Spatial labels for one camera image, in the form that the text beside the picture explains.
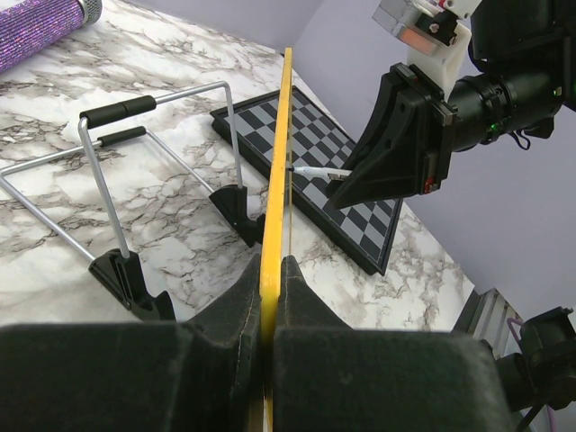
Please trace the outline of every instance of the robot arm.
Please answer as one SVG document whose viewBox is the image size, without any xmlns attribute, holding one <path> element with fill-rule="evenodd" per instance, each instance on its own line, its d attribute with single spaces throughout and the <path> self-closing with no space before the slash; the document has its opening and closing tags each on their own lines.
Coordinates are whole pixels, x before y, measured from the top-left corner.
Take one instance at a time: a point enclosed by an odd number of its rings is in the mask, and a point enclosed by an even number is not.
<svg viewBox="0 0 576 432">
<path fill-rule="evenodd" d="M 468 15 L 472 34 L 458 22 Z M 434 192 L 453 152 L 504 134 L 547 139 L 561 106 L 576 109 L 575 2 L 382 0 L 374 19 L 409 61 L 382 77 L 342 166 L 351 174 L 328 186 L 336 208 Z M 455 81 L 466 50 L 482 74 Z"/>
</svg>

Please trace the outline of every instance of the silver cap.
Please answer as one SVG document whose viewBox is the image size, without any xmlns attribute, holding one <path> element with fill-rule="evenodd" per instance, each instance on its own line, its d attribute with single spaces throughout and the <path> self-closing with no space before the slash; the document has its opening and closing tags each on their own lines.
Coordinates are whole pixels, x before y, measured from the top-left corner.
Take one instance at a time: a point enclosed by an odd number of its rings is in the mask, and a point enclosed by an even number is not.
<svg viewBox="0 0 576 432">
<path fill-rule="evenodd" d="M 102 15 L 102 0 L 77 0 L 82 8 L 84 20 L 82 25 L 91 25 Z"/>
</svg>

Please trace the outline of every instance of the metal stand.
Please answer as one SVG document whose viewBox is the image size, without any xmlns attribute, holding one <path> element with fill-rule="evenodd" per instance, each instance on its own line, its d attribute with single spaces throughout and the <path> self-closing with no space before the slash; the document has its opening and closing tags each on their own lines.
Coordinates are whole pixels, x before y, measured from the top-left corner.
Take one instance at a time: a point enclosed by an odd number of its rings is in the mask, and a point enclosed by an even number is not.
<svg viewBox="0 0 576 432">
<path fill-rule="evenodd" d="M 215 191 L 164 141 L 162 141 L 153 132 L 147 131 L 141 126 L 100 137 L 94 142 L 92 142 L 90 138 L 90 133 L 88 132 L 90 129 L 152 111 L 158 104 L 165 104 L 183 97 L 198 95 L 199 93 L 208 92 L 221 87 L 223 87 L 226 92 L 226 102 L 230 117 L 230 131 L 232 134 L 232 147 L 238 184 L 227 185 Z M 264 215 L 258 218 L 258 220 L 250 220 L 247 215 L 248 190 L 242 184 L 238 138 L 234 122 L 234 108 L 228 83 L 220 81 L 184 90 L 182 92 L 166 94 L 158 98 L 143 96 L 121 103 L 114 103 L 112 105 L 95 108 L 87 112 L 81 112 L 80 121 L 78 123 L 78 133 L 82 140 L 82 146 L 38 157 L 33 160 L 12 166 L 6 166 L 0 169 L 0 186 L 2 186 L 2 188 L 4 188 L 14 199 L 24 205 L 24 207 L 26 207 L 42 223 L 47 225 L 51 230 L 54 230 L 70 246 L 90 261 L 89 270 L 93 276 L 98 279 L 98 281 L 102 283 L 104 287 L 106 287 L 106 289 L 108 289 L 108 291 L 110 291 L 110 293 L 124 305 L 124 307 L 131 310 L 139 318 L 143 320 L 174 320 L 174 309 L 167 292 L 162 292 L 156 298 L 152 297 L 148 293 L 140 267 L 139 256 L 128 248 L 126 238 L 122 232 L 122 225 L 114 208 L 112 197 L 110 196 L 108 186 L 104 180 L 104 174 L 96 157 L 96 149 L 109 147 L 126 140 L 148 135 L 161 149 L 163 149 L 172 159 L 174 159 L 183 169 L 185 169 L 208 190 L 211 194 L 210 198 L 212 202 L 217 206 L 232 228 L 238 232 L 249 246 L 253 246 L 256 242 L 262 241 L 262 235 L 264 233 Z M 10 174 L 38 167 L 50 161 L 66 158 L 82 151 L 85 152 L 86 157 L 88 158 L 88 163 L 90 164 L 94 174 L 94 180 L 96 181 L 100 195 L 103 198 L 104 207 L 108 213 L 108 217 L 110 218 L 114 236 L 119 245 L 118 249 L 111 250 L 99 257 L 92 255 L 88 249 L 65 232 L 54 220 L 34 205 L 5 178 Z"/>
</svg>

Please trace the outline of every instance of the metal rod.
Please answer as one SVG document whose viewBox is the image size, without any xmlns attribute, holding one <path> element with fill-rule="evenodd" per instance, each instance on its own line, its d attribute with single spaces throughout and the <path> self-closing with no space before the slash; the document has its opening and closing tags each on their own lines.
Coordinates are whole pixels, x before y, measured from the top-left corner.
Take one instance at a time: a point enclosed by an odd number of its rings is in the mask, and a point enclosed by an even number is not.
<svg viewBox="0 0 576 432">
<path fill-rule="evenodd" d="M 180 167 L 182 167 L 183 169 L 185 169 L 186 171 L 188 171 L 196 180 L 198 180 L 200 182 L 200 184 L 202 186 L 204 186 L 206 189 L 208 189 L 208 192 L 210 192 L 211 194 L 214 193 L 214 189 L 212 189 L 212 187 L 207 184 L 205 182 L 205 180 L 203 178 L 201 178 L 198 173 L 196 173 L 190 166 L 188 166 L 188 164 L 186 164 L 184 162 L 184 160 L 179 157 L 162 139 L 160 139 L 159 137 L 156 136 L 156 134 L 154 132 L 150 132 L 149 130 L 146 132 L 148 134 L 149 137 L 151 137 L 154 142 L 156 142 L 168 155 L 170 155 L 170 157 L 175 160 L 178 164 L 180 164 Z"/>
<path fill-rule="evenodd" d="M 92 143 L 92 146 L 95 149 L 100 147 L 101 145 L 102 145 L 102 142 L 100 140 Z M 36 157 L 35 159 L 27 160 L 26 162 L 21 162 L 20 164 L 5 166 L 4 168 L 0 169 L 0 175 L 8 176 L 10 174 L 19 173 L 19 172 L 24 171 L 26 169 L 39 167 L 40 165 L 44 165 L 44 164 L 51 162 L 52 160 L 65 158 L 67 156 L 74 155 L 75 153 L 78 153 L 80 151 L 84 151 L 83 146 L 69 148 L 68 150 L 62 150 L 62 151 L 59 151 L 57 153 L 51 153 L 51 154 L 46 155 L 46 156 Z"/>
<path fill-rule="evenodd" d="M 122 257 L 128 259 L 130 258 L 130 250 L 128 249 L 126 238 L 124 237 L 124 233 L 122 232 L 122 225 L 118 220 L 118 214 L 116 213 L 116 209 L 114 209 L 114 203 L 112 201 L 112 197 L 110 196 L 110 191 L 108 190 L 108 186 L 106 185 L 106 181 L 104 180 L 104 174 L 102 174 L 102 169 L 100 168 L 98 158 L 96 157 L 94 147 L 92 146 L 92 141 L 90 140 L 90 134 L 88 133 L 88 119 L 86 117 L 81 118 L 80 122 L 78 123 L 78 134 L 80 135 L 80 139 L 82 140 L 82 144 L 84 146 L 84 152 L 86 153 L 86 157 L 88 158 L 88 163 L 92 168 L 92 173 L 94 174 L 94 180 L 96 181 L 96 185 L 98 186 L 98 190 L 100 191 L 100 195 L 102 196 L 102 199 L 104 201 L 104 207 L 106 208 L 108 218 L 110 219 L 110 223 L 112 224 L 114 235 L 116 236 L 116 240 L 118 240 L 118 244 L 120 246 L 120 253 Z"/>
<path fill-rule="evenodd" d="M 228 118 L 230 120 L 230 135 L 232 137 L 232 151 L 234 152 L 234 163 L 236 164 L 236 178 L 238 179 L 238 187 L 241 188 L 242 184 L 242 167 L 240 166 L 240 149 L 238 147 L 238 135 L 236 133 L 236 119 L 234 118 L 234 103 L 232 102 L 232 92 L 228 83 L 224 83 L 224 91 L 226 92 L 226 105 L 228 106 Z"/>
<path fill-rule="evenodd" d="M 54 220 L 52 220 L 44 211 L 36 207 L 28 198 L 20 193 L 14 186 L 0 175 L 0 185 L 6 190 L 14 199 L 18 200 L 24 207 L 26 207 L 40 222 L 44 223 L 51 230 L 61 236 L 72 248 L 80 252 L 88 261 L 92 262 L 96 259 L 88 249 L 76 241 L 75 238 L 65 232 Z"/>
<path fill-rule="evenodd" d="M 218 81 L 217 83 L 212 83 L 208 85 L 201 85 L 195 88 L 189 88 L 188 90 L 183 90 L 181 92 L 165 94 L 156 98 L 156 104 L 165 104 L 166 102 L 172 102 L 183 97 L 188 97 L 192 95 L 198 95 L 199 93 L 209 92 L 217 88 L 224 87 L 224 92 L 226 93 L 226 105 L 228 106 L 228 118 L 230 122 L 230 134 L 232 137 L 232 151 L 234 152 L 234 162 L 236 165 L 236 178 L 238 179 L 238 187 L 243 187 L 242 182 L 242 167 L 240 165 L 240 150 L 238 147 L 238 136 L 236 134 L 236 121 L 234 119 L 234 103 L 232 102 L 232 92 L 230 91 L 230 85 L 226 81 Z"/>
</svg>

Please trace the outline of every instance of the black foam grip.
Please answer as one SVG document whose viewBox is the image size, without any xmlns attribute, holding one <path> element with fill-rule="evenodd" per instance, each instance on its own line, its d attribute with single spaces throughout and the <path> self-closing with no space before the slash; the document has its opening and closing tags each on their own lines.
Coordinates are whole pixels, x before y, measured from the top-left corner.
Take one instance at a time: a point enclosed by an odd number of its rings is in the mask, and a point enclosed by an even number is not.
<svg viewBox="0 0 576 432">
<path fill-rule="evenodd" d="M 121 130 L 120 132 L 111 133 L 110 135 L 104 135 L 103 137 L 98 137 L 98 139 L 102 142 L 102 146 L 100 147 L 103 149 L 144 135 L 146 135 L 146 128 L 144 126 L 138 126 L 137 128 Z"/>
<path fill-rule="evenodd" d="M 156 109 L 156 99 L 152 96 L 142 96 L 124 102 L 113 103 L 112 105 L 101 106 L 93 110 L 82 111 L 80 118 L 86 117 L 88 119 L 88 129 L 93 129 L 133 115 L 153 111 L 154 109 Z"/>
</svg>

